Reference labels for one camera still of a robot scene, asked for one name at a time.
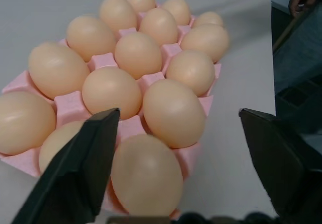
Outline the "bystander's blue jeans leg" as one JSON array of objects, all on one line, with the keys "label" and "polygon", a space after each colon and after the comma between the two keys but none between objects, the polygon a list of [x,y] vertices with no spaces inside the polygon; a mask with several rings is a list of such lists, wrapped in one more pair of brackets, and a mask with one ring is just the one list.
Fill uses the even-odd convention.
[{"label": "bystander's blue jeans leg", "polygon": [[273,65],[275,94],[322,74],[322,4],[302,15]]}]

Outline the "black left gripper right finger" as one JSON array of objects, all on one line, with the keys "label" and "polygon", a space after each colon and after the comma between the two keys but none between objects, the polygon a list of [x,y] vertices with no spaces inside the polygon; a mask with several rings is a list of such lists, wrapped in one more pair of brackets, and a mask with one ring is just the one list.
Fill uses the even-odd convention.
[{"label": "black left gripper right finger", "polygon": [[322,224],[322,155],[285,121],[239,111],[253,166],[284,224]]}]

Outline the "thin wooden stick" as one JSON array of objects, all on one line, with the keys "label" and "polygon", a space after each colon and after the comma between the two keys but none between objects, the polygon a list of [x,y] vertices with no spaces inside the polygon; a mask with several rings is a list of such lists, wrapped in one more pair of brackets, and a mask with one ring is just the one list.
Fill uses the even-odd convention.
[{"label": "thin wooden stick", "polygon": [[272,47],[273,53],[281,46],[281,44],[286,40],[288,35],[291,33],[291,31],[296,26],[297,22],[302,18],[303,12],[301,12],[296,18],[293,18],[291,22],[287,25],[287,27],[284,29],[284,31],[281,33],[281,35],[278,37],[278,39],[275,41]]}]

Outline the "pink foam egg tray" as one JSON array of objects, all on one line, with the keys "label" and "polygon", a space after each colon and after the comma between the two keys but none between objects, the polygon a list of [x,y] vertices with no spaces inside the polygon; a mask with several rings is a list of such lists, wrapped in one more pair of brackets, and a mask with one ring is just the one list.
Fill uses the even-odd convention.
[{"label": "pink foam egg tray", "polygon": [[[172,61],[172,58],[181,52],[179,42],[174,44],[165,44],[161,47],[162,52],[162,69],[160,72],[154,74],[147,74],[138,79],[138,85],[142,92],[145,92],[148,87],[155,81],[164,79],[167,68]],[[94,55],[88,63],[90,71],[111,66],[116,67],[117,62],[112,53],[102,55]],[[41,92],[36,88],[32,82],[29,72],[26,70],[17,76],[11,83],[3,88],[2,93],[10,92],[30,92],[34,95],[42,97]],[[86,120],[90,117],[89,111],[86,109],[82,95],[79,91],[72,92],[67,95],[57,96],[54,100],[48,99],[47,102],[53,107],[56,112],[57,120],[56,127],[60,128],[66,124],[76,121]],[[145,122],[143,111],[140,110],[135,116],[128,120],[122,120],[118,127],[118,140],[124,140],[132,135],[148,133],[149,129]],[[175,148],[175,153],[182,171],[184,179],[191,176],[196,161],[200,154],[201,144],[195,143],[186,148]],[[39,148],[32,148],[26,152],[18,155],[8,156],[0,153],[0,161],[21,170],[22,172],[39,177],[41,171],[39,169]],[[105,191],[102,209],[111,211],[113,213],[126,213],[116,198],[111,184],[108,185]]]}]

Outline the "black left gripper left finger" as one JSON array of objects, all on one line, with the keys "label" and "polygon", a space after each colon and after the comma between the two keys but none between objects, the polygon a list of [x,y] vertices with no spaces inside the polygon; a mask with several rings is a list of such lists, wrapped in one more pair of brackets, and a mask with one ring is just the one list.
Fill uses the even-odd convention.
[{"label": "black left gripper left finger", "polygon": [[87,224],[101,210],[120,110],[97,113],[54,156],[11,224]]}]

